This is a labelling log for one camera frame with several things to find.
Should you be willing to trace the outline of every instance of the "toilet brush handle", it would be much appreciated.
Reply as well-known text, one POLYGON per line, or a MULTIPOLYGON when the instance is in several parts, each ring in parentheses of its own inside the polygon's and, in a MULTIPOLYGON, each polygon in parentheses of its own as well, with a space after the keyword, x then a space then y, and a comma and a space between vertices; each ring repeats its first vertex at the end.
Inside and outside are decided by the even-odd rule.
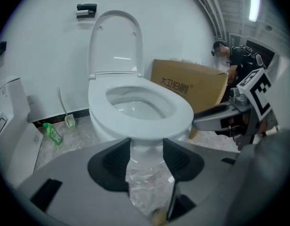
POLYGON ((67 114, 67 112, 66 112, 66 110, 65 110, 65 107, 64 107, 64 105, 63 105, 63 102, 62 102, 62 98, 61 98, 61 93, 60 93, 60 88, 59 88, 59 87, 58 87, 58 89, 57 89, 57 92, 58 92, 58 97, 59 97, 59 101, 60 101, 60 103, 61 103, 61 106, 62 106, 62 108, 63 108, 63 110, 64 110, 66 116, 68 116, 68 114, 67 114))

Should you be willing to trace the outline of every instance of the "toilet lid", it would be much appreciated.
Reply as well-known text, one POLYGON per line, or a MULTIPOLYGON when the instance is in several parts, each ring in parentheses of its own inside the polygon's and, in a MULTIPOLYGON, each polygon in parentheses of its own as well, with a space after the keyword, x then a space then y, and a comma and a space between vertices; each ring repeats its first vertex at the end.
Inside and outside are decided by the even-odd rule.
POLYGON ((139 73, 143 75, 141 29, 130 14, 111 10, 96 21, 89 45, 88 73, 139 73))

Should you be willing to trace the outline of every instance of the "black baseboard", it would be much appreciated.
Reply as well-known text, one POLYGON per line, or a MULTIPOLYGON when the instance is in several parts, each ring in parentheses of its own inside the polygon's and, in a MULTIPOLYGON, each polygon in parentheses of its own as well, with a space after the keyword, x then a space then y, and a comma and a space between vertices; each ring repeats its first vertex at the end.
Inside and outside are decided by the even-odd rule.
MULTIPOLYGON (((74 111, 74 112, 71 112, 69 114, 73 114, 75 118, 80 118, 80 117, 88 116, 89 115, 89 109, 84 109, 84 110, 80 110, 80 111, 74 111)), ((53 117, 49 117, 47 119, 35 121, 35 122, 33 122, 33 124, 37 128, 41 127, 43 125, 43 123, 55 124, 55 123, 59 123, 59 122, 64 121, 65 116, 66 116, 66 114, 56 115, 56 116, 53 116, 53 117)))

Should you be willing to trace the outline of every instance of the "black hair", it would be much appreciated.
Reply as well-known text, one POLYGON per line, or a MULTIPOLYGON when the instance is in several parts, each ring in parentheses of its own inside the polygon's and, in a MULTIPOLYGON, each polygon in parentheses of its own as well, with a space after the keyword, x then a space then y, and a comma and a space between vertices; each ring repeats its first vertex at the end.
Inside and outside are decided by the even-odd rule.
POLYGON ((225 46, 225 47, 228 47, 227 44, 226 44, 226 42, 224 42, 224 41, 216 41, 216 42, 213 44, 213 49, 214 49, 214 51, 215 51, 216 48, 220 47, 221 44, 222 44, 223 46, 225 46))

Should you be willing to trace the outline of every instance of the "white ceramic fixture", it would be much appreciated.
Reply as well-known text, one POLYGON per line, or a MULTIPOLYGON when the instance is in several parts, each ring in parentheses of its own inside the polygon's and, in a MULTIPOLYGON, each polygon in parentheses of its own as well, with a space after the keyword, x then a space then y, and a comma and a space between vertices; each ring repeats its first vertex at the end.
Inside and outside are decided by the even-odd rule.
POLYGON ((91 121, 101 142, 131 138, 130 164, 163 161, 162 140, 184 140, 193 110, 182 97, 143 78, 142 35, 130 14, 112 10, 96 21, 88 54, 91 121))
POLYGON ((32 175, 43 135, 27 122, 30 107, 17 77, 0 81, 0 172, 13 187, 32 175))

